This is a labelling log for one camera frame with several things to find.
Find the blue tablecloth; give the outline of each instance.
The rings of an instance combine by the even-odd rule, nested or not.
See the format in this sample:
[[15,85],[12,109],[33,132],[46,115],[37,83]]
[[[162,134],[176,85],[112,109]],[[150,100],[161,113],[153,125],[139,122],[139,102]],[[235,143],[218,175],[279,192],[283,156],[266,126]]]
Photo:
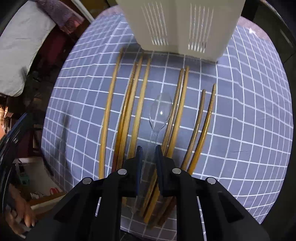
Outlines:
[[[119,50],[124,48],[113,94],[107,138],[105,175],[111,171],[118,119],[133,62],[142,49],[124,15],[99,16],[84,32],[66,60],[50,98],[42,149],[54,169],[55,182],[69,191],[83,177],[98,178],[99,137],[109,85]],[[182,162],[200,101],[206,89],[204,122],[213,83],[217,95],[211,124],[194,176],[213,176],[261,222],[281,189],[289,162],[293,120],[287,77],[269,41],[237,26],[217,64],[189,56],[144,51],[130,132],[149,57],[151,70],[138,136],[144,148],[150,138],[149,110],[161,92],[173,99],[180,68],[190,67],[185,106],[173,159]],[[164,135],[161,131],[158,142]],[[123,208],[121,228],[150,239],[176,239],[176,212],[162,227],[146,228],[137,215],[153,164],[144,161],[141,193]]]

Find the bamboo chopstick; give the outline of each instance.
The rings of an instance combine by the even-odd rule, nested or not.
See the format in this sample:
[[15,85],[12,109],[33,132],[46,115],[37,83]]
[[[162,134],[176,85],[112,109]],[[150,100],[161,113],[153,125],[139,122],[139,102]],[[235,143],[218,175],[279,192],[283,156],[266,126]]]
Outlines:
[[195,145],[195,141],[196,141],[196,138],[197,138],[198,130],[200,128],[200,122],[202,120],[202,111],[203,111],[203,108],[204,108],[204,104],[205,104],[205,89],[202,90],[202,96],[200,98],[200,106],[199,106],[199,109],[198,109],[197,119],[196,119],[195,126],[194,126],[194,129],[193,129],[193,133],[192,133],[192,136],[191,136],[188,148],[187,148],[187,152],[185,154],[184,160],[183,160],[182,165],[181,165],[182,170],[186,170],[189,159],[191,157],[191,154],[192,154],[192,151],[193,151],[193,148],[194,148],[194,145]]
[[180,73],[179,73],[178,84],[177,84],[175,96],[174,96],[171,116],[170,116],[170,119],[168,121],[168,126],[167,126],[167,128],[165,130],[165,135],[163,137],[163,143],[161,145],[161,151],[162,151],[163,155],[165,155],[165,152],[166,152],[166,149],[167,149],[167,146],[168,146],[170,133],[171,133],[171,130],[172,130],[173,122],[174,122],[175,115],[176,115],[177,108],[178,108],[178,101],[179,101],[179,96],[180,96],[182,80],[183,80],[183,72],[184,72],[184,69],[181,69]]
[[204,122],[204,126],[202,127],[202,132],[200,134],[200,138],[198,140],[194,155],[192,157],[191,163],[189,164],[189,167],[187,169],[187,172],[192,175],[195,166],[197,164],[197,161],[200,157],[200,154],[202,152],[202,148],[203,145],[205,143],[205,138],[207,136],[207,130],[209,128],[210,125],[210,120],[211,120],[211,115],[212,115],[212,109],[213,109],[213,104],[214,104],[214,99],[215,99],[215,95],[216,95],[216,84],[213,85],[213,89],[212,89],[212,94],[211,94],[211,99],[210,99],[210,103],[209,103],[209,107],[207,109],[207,115],[205,117],[205,122]]
[[[174,124],[172,137],[171,137],[170,144],[169,144],[169,147],[168,147],[168,152],[166,154],[166,156],[169,157],[169,158],[172,158],[172,156],[173,156],[173,151],[174,151],[174,148],[175,148],[178,131],[179,131],[179,128],[180,128],[182,112],[183,112],[185,96],[186,96],[186,90],[187,90],[188,74],[189,74],[189,67],[187,66],[186,70],[185,70],[183,88],[182,88],[182,92],[181,92],[181,97],[180,97],[179,107],[178,107],[178,111],[177,111],[176,121],[175,121],[175,124]],[[146,214],[144,216],[144,222],[145,223],[149,222],[149,220],[151,218],[151,215],[152,215],[152,212],[153,212],[153,210],[155,208],[156,202],[158,200],[159,195],[160,195],[160,192],[159,192],[159,187],[158,187],[158,184],[157,184],[156,188],[154,189],[154,194],[153,194],[151,202],[150,202],[150,204],[148,206],[147,212],[146,212]]]
[[[214,99],[215,99],[215,94],[216,94],[216,84],[213,85],[211,99],[210,99],[209,107],[207,109],[207,115],[205,117],[205,122],[204,122],[204,125],[202,127],[202,132],[200,134],[200,138],[198,139],[198,143],[197,143],[197,146],[196,146],[194,155],[192,157],[192,160],[190,162],[190,165],[189,165],[189,167],[187,169],[187,172],[190,175],[193,174],[193,171],[194,171],[194,169],[196,167],[197,161],[198,161],[199,156],[201,154],[202,147],[203,147],[203,145],[205,143],[205,138],[206,138],[206,135],[207,135],[207,130],[208,130],[209,125],[210,125],[210,120],[211,120],[211,115],[212,115],[212,109],[213,109],[213,103],[214,103]],[[171,214],[171,212],[172,212],[175,204],[176,204],[176,198],[171,198],[170,203],[167,200],[167,202],[165,202],[165,204],[163,206],[163,209],[165,207],[167,207],[166,210],[163,211],[163,209],[161,209],[161,212],[164,213],[164,215],[162,217],[157,217],[156,220],[155,220],[155,223],[157,222],[158,225],[163,225],[163,223],[166,221],[166,219],[168,218],[168,216]]]
[[121,140],[120,140],[120,146],[119,146],[119,152],[118,152],[118,159],[117,159],[117,166],[116,169],[120,169],[122,167],[123,163],[123,158],[124,158],[124,152],[126,149],[126,140],[128,137],[128,128],[131,120],[131,112],[133,110],[133,101],[135,99],[135,94],[137,90],[137,85],[138,85],[138,80],[139,80],[139,75],[142,67],[142,61],[143,61],[143,55],[141,55],[136,74],[135,74],[135,79],[131,88],[131,95],[128,100],[128,106],[126,109],[126,116],[123,124],[123,130],[122,130],[122,135],[121,135]]
[[123,123],[124,123],[124,119],[125,119],[125,115],[126,115],[126,107],[128,104],[129,96],[131,94],[131,86],[132,86],[133,80],[135,78],[136,67],[137,67],[137,62],[135,62],[133,64],[131,77],[128,82],[128,88],[126,90],[126,96],[124,98],[124,103],[123,103],[123,107],[122,107],[122,111],[121,111],[121,115],[120,115],[120,119],[119,119],[119,125],[118,125],[118,131],[117,131],[117,136],[116,136],[111,172],[114,172],[116,170],[116,166],[117,166],[117,158],[118,158],[120,140],[121,140],[121,135],[122,135]]
[[[205,103],[205,90],[202,90],[202,95],[201,95],[201,98],[200,98],[200,105],[199,105],[199,110],[198,110],[198,114],[197,114],[197,119],[196,119],[195,126],[194,126],[194,129],[193,129],[193,133],[192,133],[189,145],[188,145],[187,152],[186,152],[185,157],[183,159],[183,162],[181,164],[181,169],[182,170],[186,170],[189,159],[191,157],[191,153],[192,153],[194,145],[195,145],[195,141],[196,141],[197,134],[198,134],[198,129],[200,127],[200,122],[201,122],[201,119],[202,119],[202,111],[203,111],[203,108],[204,108],[204,103]],[[169,206],[171,206],[171,203],[172,203],[173,199],[174,199],[173,197],[169,197],[169,198],[166,199],[166,201],[162,205],[160,211],[158,212],[156,218],[154,219],[152,226],[155,226],[159,222],[159,220],[163,217],[165,211],[168,209]]]
[[115,87],[116,76],[119,68],[119,63],[122,57],[122,49],[119,52],[119,55],[116,60],[116,65],[113,71],[111,84],[109,87],[109,92],[107,96],[107,103],[104,113],[104,121],[101,130],[101,139],[100,139],[100,153],[99,153],[99,179],[105,177],[105,155],[106,155],[106,142],[107,142],[107,132],[108,132],[108,125],[109,125],[109,118],[110,118],[110,109],[112,104],[112,96]]
[[[173,106],[172,106],[172,110],[171,110],[170,119],[168,121],[167,128],[165,129],[165,135],[164,135],[164,138],[163,138],[163,143],[161,145],[161,151],[162,151],[163,155],[165,155],[165,151],[166,151],[168,141],[169,141],[169,138],[170,138],[170,133],[171,133],[171,130],[172,130],[173,122],[174,122],[174,119],[175,119],[175,114],[176,114],[177,107],[178,107],[178,100],[179,100],[179,95],[180,95],[180,90],[181,90],[182,79],[183,79],[183,72],[184,72],[184,69],[181,69],[180,74],[179,74],[179,79],[178,79],[176,92],[175,92],[175,97],[174,97],[174,101],[173,101]],[[141,217],[144,216],[147,205],[148,205],[148,203],[150,201],[152,192],[154,190],[156,181],[157,181],[157,171],[155,169],[154,173],[153,173],[153,176],[152,176],[152,179],[150,181],[150,185],[149,185],[147,194],[145,196],[144,203],[143,203],[143,205],[142,205],[142,207],[140,209],[140,216]]]
[[147,67],[146,67],[146,72],[144,75],[142,87],[141,87],[141,92],[140,92],[140,97],[139,97],[139,101],[138,101],[135,120],[133,122],[133,131],[131,134],[131,142],[130,142],[130,147],[129,147],[127,159],[133,158],[135,156],[141,114],[142,114],[142,109],[143,109],[143,104],[144,104],[145,90],[146,90],[148,76],[149,76],[149,70],[150,70],[150,61],[151,61],[151,59],[149,58],[148,62],[147,62]]
[[166,154],[166,156],[169,157],[169,158],[172,158],[172,156],[173,156],[175,144],[176,144],[176,141],[177,141],[178,131],[179,131],[179,128],[180,128],[180,123],[181,123],[181,118],[182,118],[182,113],[183,113],[183,108],[184,108],[184,102],[185,102],[185,96],[186,96],[186,90],[187,90],[188,74],[189,74],[189,67],[187,66],[186,70],[185,70],[183,88],[182,88],[179,108],[178,108],[178,112],[177,112],[177,117],[176,117],[176,121],[175,121],[175,124],[174,124],[172,137],[170,139],[170,145],[168,147],[168,152]]

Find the metal screw head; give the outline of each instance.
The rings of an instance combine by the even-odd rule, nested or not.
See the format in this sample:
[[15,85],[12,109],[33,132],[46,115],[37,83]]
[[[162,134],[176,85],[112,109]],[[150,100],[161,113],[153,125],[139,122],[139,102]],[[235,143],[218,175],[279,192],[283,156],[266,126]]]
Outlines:
[[90,184],[91,183],[91,178],[90,177],[86,177],[82,180],[82,183],[87,185],[87,184]]
[[175,168],[172,170],[172,172],[173,172],[174,174],[180,174],[180,173],[181,173],[181,169],[175,167]]
[[207,179],[207,182],[208,182],[209,184],[215,184],[215,183],[216,183],[216,179],[213,178],[213,177],[209,177],[209,178]]
[[122,168],[122,169],[119,169],[117,172],[119,175],[125,175],[127,174],[128,171]]

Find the white cloth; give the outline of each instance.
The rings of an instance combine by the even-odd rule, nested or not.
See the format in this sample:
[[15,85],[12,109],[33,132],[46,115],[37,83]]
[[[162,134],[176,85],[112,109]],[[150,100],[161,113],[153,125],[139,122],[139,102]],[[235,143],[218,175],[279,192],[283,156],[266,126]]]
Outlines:
[[0,92],[18,96],[24,88],[21,69],[31,64],[47,35],[55,26],[37,4],[26,2],[0,36]]

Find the ventilation slot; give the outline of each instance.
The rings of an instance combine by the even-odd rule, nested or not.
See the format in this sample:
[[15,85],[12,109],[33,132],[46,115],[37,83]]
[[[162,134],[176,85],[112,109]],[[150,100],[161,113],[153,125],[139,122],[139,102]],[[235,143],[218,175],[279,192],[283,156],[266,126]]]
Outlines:
[[205,52],[214,9],[190,4],[188,50]]
[[141,6],[153,45],[168,45],[168,33],[165,25],[161,2],[151,2]]

